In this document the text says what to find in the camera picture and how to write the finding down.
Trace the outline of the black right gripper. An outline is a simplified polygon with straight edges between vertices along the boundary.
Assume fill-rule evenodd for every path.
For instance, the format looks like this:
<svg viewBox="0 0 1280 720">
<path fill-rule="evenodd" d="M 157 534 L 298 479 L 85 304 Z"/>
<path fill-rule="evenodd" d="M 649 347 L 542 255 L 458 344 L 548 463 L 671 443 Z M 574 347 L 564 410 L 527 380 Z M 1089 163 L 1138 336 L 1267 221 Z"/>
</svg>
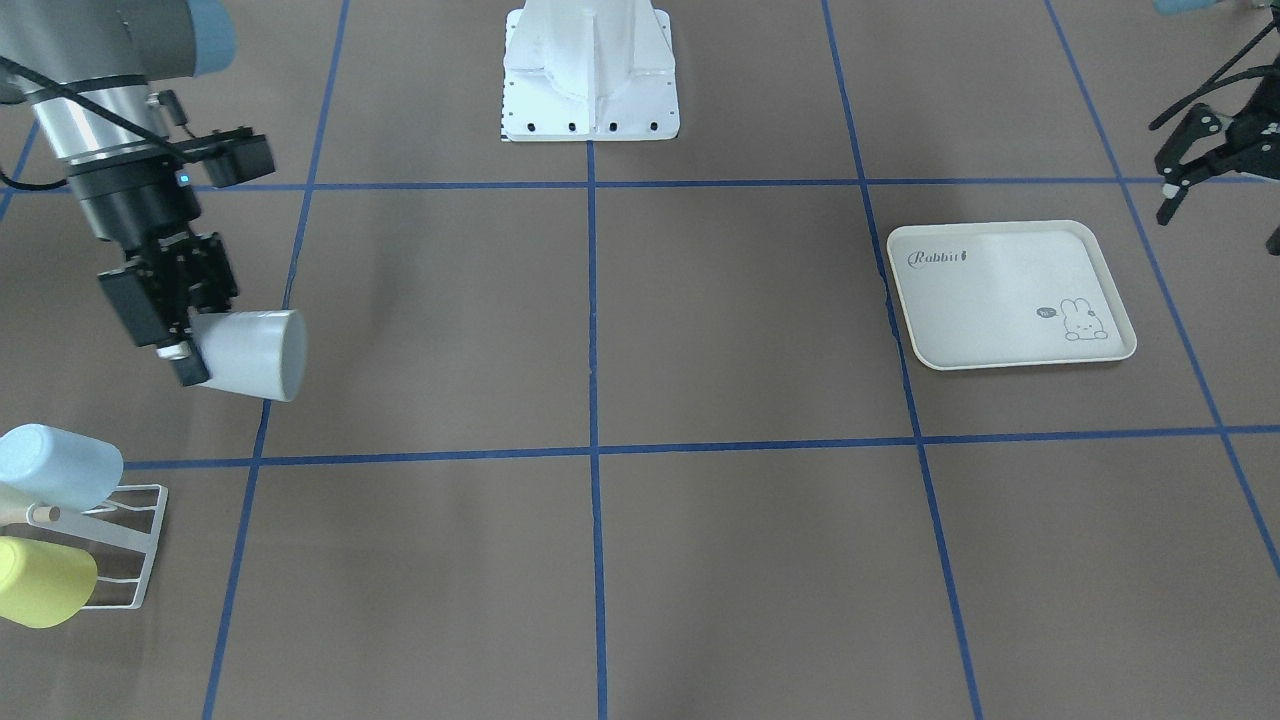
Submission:
<svg viewBox="0 0 1280 720">
<path fill-rule="evenodd" d="M 175 160 L 101 160 L 72 169 L 72 192 L 93 234 L 119 246 L 124 263 L 99 282 L 127 333 L 156 346 L 183 387 L 211 379 L 191 340 L 193 313 L 227 313 L 238 296 L 221 237 L 200 234 L 195 191 Z"/>
</svg>

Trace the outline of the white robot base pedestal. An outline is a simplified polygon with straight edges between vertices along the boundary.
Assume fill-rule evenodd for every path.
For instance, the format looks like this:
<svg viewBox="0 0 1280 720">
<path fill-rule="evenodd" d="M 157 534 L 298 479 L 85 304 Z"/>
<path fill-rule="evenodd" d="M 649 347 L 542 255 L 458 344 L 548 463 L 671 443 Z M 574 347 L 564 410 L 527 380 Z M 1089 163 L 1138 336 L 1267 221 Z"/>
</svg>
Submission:
<svg viewBox="0 0 1280 720">
<path fill-rule="evenodd" d="M 504 22 L 506 142 L 640 142 L 681 127 L 669 14 L 649 1 L 526 1 Z"/>
</svg>

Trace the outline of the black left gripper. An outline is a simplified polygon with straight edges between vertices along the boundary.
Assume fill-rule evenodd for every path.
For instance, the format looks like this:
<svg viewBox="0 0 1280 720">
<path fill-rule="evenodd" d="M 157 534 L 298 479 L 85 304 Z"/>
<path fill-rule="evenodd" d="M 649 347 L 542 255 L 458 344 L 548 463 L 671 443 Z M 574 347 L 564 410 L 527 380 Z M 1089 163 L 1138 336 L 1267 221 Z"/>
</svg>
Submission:
<svg viewBox="0 0 1280 720">
<path fill-rule="evenodd" d="M 1169 225 L 1185 200 L 1189 188 L 1216 174 L 1210 169 L 1210 154 L 1192 158 L 1196 143 L 1228 132 L 1230 170 L 1240 174 L 1279 179 L 1279 79 L 1262 79 L 1234 117 L 1215 111 L 1208 104 L 1193 104 L 1172 133 L 1155 155 L 1155 167 L 1162 178 L 1162 196 L 1156 220 Z M 1280 228 L 1265 242 L 1271 256 L 1280 255 Z"/>
</svg>

